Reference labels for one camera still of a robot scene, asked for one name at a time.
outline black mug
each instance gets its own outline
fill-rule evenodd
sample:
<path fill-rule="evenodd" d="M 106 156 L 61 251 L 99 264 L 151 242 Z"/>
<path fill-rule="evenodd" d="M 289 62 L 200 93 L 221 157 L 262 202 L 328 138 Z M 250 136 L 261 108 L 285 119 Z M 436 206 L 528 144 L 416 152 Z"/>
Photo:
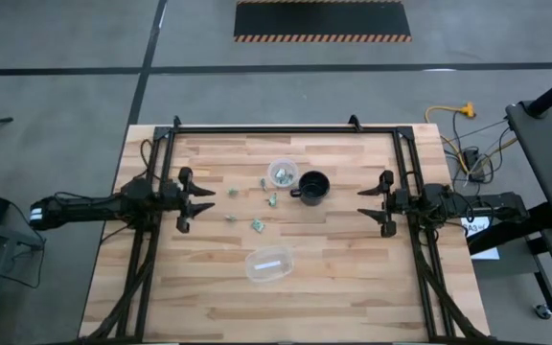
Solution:
<path fill-rule="evenodd" d="M 330 190 L 330 180 L 322 172 L 306 172 L 299 179 L 299 188 L 291 190 L 291 197 L 299 197 L 308 206 L 321 203 Z"/>

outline wooden table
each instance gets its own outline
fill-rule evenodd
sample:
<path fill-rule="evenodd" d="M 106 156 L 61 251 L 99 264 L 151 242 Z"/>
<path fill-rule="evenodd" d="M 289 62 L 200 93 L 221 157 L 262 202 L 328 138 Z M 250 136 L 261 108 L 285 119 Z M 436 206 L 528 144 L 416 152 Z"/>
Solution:
<path fill-rule="evenodd" d="M 437 126 L 413 126 L 425 182 L 450 183 Z M 151 138 L 153 129 L 129 129 L 117 190 L 144 169 L 140 142 Z M 288 190 L 277 190 L 269 182 L 268 193 L 262 190 L 260 178 L 279 157 L 295 161 L 301 173 L 319 170 L 329 177 L 332 188 L 319 206 L 304 206 L 289 197 Z M 183 166 L 194 170 L 200 187 L 217 192 L 194 202 L 217 205 L 192 221 L 187 235 L 175 229 L 177 213 L 164 216 L 145 341 L 426 340 L 405 218 L 396 219 L 395 237 L 383 239 L 378 225 L 356 211 L 379 209 L 381 196 L 357 192 L 375 187 L 385 169 L 397 174 L 389 135 L 177 135 L 171 176 Z M 228 196 L 231 187 L 239 188 L 240 194 Z M 273 192 L 278 193 L 276 208 L 266 202 Z M 228 222 L 226 215 L 238 220 Z M 266 224 L 262 234 L 250 227 L 253 218 Z M 109 222 L 104 235 L 121 226 Z M 81 335 L 95 330 L 121 296 L 132 238 L 132 231 L 124 231 L 102 245 Z M 253 284 L 246 278 L 244 259 L 271 245 L 290 246 L 295 268 L 279 282 Z M 474 326 L 487 334 L 460 228 L 441 229 L 439 249 L 448 292 Z M 432 296 L 436 324 L 442 330 L 437 298 Z M 134 308 L 130 314 L 131 330 Z"/>

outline black clamp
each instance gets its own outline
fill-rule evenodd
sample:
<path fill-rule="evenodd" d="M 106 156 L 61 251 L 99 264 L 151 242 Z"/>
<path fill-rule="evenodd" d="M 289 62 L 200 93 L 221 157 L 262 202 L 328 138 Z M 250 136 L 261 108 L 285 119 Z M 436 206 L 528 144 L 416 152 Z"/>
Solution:
<path fill-rule="evenodd" d="M 414 140 L 414 131 L 411 126 L 399 126 L 398 134 L 400 134 L 400 137 L 406 138 L 406 140 Z"/>
<path fill-rule="evenodd" d="M 361 123 L 359 122 L 359 119 L 357 118 L 357 115 L 351 115 L 351 118 L 348 122 L 349 125 L 353 125 L 355 128 L 355 132 L 360 133 L 363 131 L 363 126 L 361 126 Z"/>
<path fill-rule="evenodd" d="M 382 209 L 386 210 L 386 204 L 389 202 L 391 195 L 391 186 L 394 183 L 394 175 L 391 171 L 384 171 L 380 174 L 379 185 L 376 188 L 357 193 L 360 196 L 379 196 L 385 195 L 385 200 L 382 203 Z M 391 214 L 388 211 L 375 211 L 367 209 L 357 209 L 361 214 L 368 216 L 380 224 L 380 236 L 384 238 L 393 237 L 397 233 L 396 222 L 391 219 Z"/>
<path fill-rule="evenodd" d="M 157 126 L 154 128 L 154 133 L 152 135 L 153 140 L 160 140 L 167 138 L 170 133 L 176 134 L 180 130 L 182 122 L 178 116 L 173 117 L 173 126 Z"/>
<path fill-rule="evenodd" d="M 173 128 L 172 132 L 176 134 L 180 130 L 180 126 L 182 126 L 182 122 L 180 121 L 180 118 L 178 115 L 173 117 Z"/>

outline yellow and black hazard stripe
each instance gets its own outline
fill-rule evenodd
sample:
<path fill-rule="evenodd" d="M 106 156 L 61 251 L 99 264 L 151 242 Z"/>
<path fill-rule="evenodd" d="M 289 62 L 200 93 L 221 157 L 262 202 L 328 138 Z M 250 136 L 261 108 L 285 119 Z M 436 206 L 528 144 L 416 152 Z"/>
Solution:
<path fill-rule="evenodd" d="M 412 37 L 400 0 L 240 0 L 234 39 L 402 43 Z"/>
<path fill-rule="evenodd" d="M 362 42 L 402 43 L 411 42 L 408 34 L 241 34 L 234 36 L 240 43 L 272 42 Z"/>

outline clear plastic cup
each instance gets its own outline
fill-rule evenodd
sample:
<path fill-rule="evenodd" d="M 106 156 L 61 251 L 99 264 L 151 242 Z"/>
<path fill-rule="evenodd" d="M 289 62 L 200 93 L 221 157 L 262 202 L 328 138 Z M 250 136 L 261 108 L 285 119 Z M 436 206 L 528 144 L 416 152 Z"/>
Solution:
<path fill-rule="evenodd" d="M 276 177 L 276 174 L 280 169 L 285 170 L 285 172 L 290 173 L 293 175 L 291 180 L 288 181 L 288 183 L 279 183 L 278 178 Z M 290 159 L 286 158 L 278 158 L 275 161 L 271 162 L 269 164 L 269 167 L 267 167 L 267 176 L 269 177 L 269 180 L 274 184 L 274 186 L 279 188 L 285 188 L 290 187 L 297 181 L 299 178 L 299 169 L 297 169 L 297 164 L 293 162 Z"/>
<path fill-rule="evenodd" d="M 246 275 L 255 283 L 281 279 L 293 270 L 293 255 L 285 246 L 271 246 L 246 257 Z"/>

